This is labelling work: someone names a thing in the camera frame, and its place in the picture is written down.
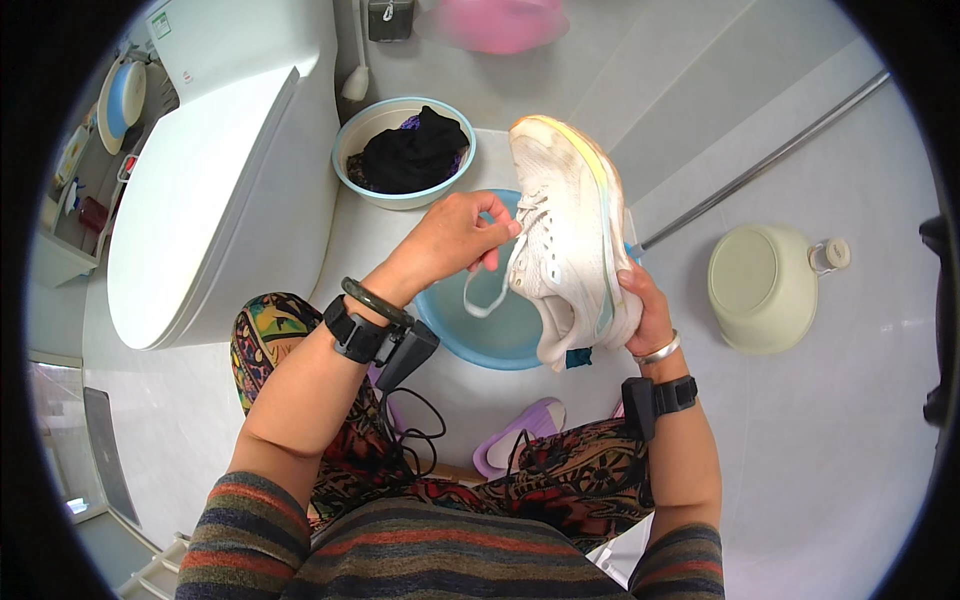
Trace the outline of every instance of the patterned pants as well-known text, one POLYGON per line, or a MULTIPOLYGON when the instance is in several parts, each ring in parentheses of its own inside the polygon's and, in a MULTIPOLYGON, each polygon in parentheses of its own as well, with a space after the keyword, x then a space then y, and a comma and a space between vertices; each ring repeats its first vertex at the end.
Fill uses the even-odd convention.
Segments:
MULTIPOLYGON (((230 342, 244 414, 277 363, 322 322, 320 311, 292 294, 269 294, 244 306, 230 342)), ((509 482, 503 477, 469 488, 429 478, 409 483, 399 463, 402 456, 389 442, 378 410, 371 382, 364 377, 347 420, 324 452, 308 510, 314 530, 365 501, 386 494, 406 495, 472 513, 542 521, 589 552, 653 511, 646 444, 637 447, 623 419, 602 420, 535 440, 520 452, 519 470, 509 482), (631 468, 635 455, 637 464, 631 468), (624 490, 602 497, 584 498, 573 492, 611 490, 621 482, 624 490)))

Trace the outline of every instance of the toilet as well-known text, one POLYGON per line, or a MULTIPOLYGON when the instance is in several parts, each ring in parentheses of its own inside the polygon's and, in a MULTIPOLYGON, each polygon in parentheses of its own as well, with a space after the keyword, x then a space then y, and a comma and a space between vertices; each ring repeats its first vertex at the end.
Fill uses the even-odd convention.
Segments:
POLYGON ((130 348, 225 342, 247 300, 308 298, 320 275, 338 189, 333 11, 173 0, 146 24, 181 105, 149 133, 120 203, 110 316, 130 348))

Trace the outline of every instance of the hand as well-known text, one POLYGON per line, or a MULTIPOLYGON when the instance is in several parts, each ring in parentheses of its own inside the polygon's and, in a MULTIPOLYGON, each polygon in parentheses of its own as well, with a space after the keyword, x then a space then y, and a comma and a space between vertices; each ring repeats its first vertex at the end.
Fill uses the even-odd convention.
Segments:
POLYGON ((620 287, 643 300, 643 317, 634 336, 627 341, 627 350, 633 356, 646 356, 667 346, 673 341, 673 325, 666 296, 654 283, 647 270, 635 262, 633 269, 616 272, 620 287))
POLYGON ((368 289, 405 306, 435 281, 481 264, 495 271, 497 247, 520 234, 520 223, 493 192, 450 194, 434 203, 390 257, 364 279, 368 289), (487 212, 493 223, 480 213, 487 212))

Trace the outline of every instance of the sneaker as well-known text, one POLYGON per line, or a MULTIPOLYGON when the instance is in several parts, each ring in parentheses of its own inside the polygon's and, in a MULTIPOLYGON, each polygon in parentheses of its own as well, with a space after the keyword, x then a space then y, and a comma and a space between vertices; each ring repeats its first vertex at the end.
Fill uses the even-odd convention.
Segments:
POLYGON ((616 280, 631 261, 623 246, 623 190, 599 146, 556 119, 520 119, 510 129, 510 148, 522 230, 500 298, 481 308, 467 301, 465 289, 464 306, 484 318, 508 286, 528 299, 543 321, 537 357, 559 372, 567 350, 622 347, 640 322, 643 304, 616 280))

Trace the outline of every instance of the shoelace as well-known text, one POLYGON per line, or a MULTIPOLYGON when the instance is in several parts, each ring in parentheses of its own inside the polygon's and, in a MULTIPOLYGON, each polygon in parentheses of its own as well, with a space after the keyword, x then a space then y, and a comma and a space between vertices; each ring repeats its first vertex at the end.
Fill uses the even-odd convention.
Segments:
POLYGON ((468 300, 467 288, 469 288, 470 282, 480 274, 480 269, 477 268, 476 271, 467 275, 467 281, 464 283, 464 309, 470 316, 477 319, 486 319, 507 298, 507 292, 510 291, 510 277, 513 276, 517 257, 520 256, 520 252, 527 244, 530 229, 550 212, 550 206, 545 204, 546 200, 547 196, 542 194, 541 190, 538 190, 533 196, 523 196, 516 203, 516 221, 520 223, 520 235, 516 238, 514 251, 510 253, 510 258, 507 260, 507 270, 503 275, 503 283, 500 285, 500 294, 490 306, 477 306, 468 300))

